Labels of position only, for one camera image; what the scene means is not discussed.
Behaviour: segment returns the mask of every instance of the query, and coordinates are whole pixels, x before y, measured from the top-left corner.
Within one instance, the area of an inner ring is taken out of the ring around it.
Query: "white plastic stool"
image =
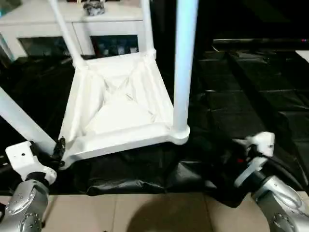
[[[141,0],[146,52],[87,61],[70,37],[57,0],[49,1],[75,67],[59,135],[67,142],[63,169],[78,160],[136,147],[184,144],[190,133],[187,117],[198,0],[178,0],[177,4],[174,107],[155,62],[149,0]],[[14,114],[15,109],[6,109]],[[10,124],[18,130],[20,123],[27,123],[20,121]],[[55,142],[43,130],[31,137],[18,131],[51,153]]]

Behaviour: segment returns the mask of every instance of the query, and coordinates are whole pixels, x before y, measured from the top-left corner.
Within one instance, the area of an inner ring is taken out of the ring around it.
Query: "black cable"
[[[0,223],[4,218],[4,213],[5,213],[5,205],[0,203]]]
[[[288,177],[294,184],[296,184],[301,190],[306,190],[307,186],[304,184],[301,184],[303,181],[299,181],[298,177],[284,164],[280,163],[279,161],[275,160],[272,157],[268,157],[266,155],[263,155],[261,153],[256,154],[258,157],[266,158],[270,163],[273,163],[276,168],[281,168],[281,172],[285,174],[286,177]]]

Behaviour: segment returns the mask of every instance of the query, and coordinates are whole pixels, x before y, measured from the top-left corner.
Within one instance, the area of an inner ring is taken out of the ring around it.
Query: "white cabinet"
[[[85,16],[82,5],[77,3],[62,1],[59,8],[83,55],[111,56],[146,49],[142,10],[136,3],[107,2],[106,13],[98,16]],[[46,0],[28,0],[0,18],[0,33],[14,59],[67,53]]]

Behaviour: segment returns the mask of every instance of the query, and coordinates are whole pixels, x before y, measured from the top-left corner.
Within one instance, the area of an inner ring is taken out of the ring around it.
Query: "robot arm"
[[[0,221],[1,232],[42,230],[42,217],[48,205],[48,188],[56,180],[57,174],[54,169],[41,164],[30,147],[30,142],[23,142],[6,149],[11,166],[21,175],[23,182],[5,206]]]
[[[249,150],[265,157],[273,156],[274,135],[263,132],[249,138]],[[250,182],[255,191],[252,198],[267,218],[271,232],[309,231],[309,209],[298,193],[276,176],[263,175],[267,158],[254,158],[249,167],[239,175],[234,185],[240,187]]]

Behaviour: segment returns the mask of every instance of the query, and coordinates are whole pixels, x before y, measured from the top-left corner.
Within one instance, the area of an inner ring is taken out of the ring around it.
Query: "black tarp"
[[[173,72],[160,68],[173,96]],[[50,136],[57,138],[74,68],[56,58],[19,59],[0,77],[0,86]],[[182,146],[164,143],[76,162],[62,171],[52,194],[120,194],[205,191],[229,206],[237,206],[246,189],[233,181],[244,170],[243,139],[261,131],[276,134],[275,159],[303,182],[308,176],[308,93],[304,77],[309,64],[295,53],[209,53],[195,59],[188,124],[189,141]],[[21,140],[1,123],[6,142]],[[282,168],[267,164],[296,187]],[[0,194],[10,194],[18,175],[0,175]]]

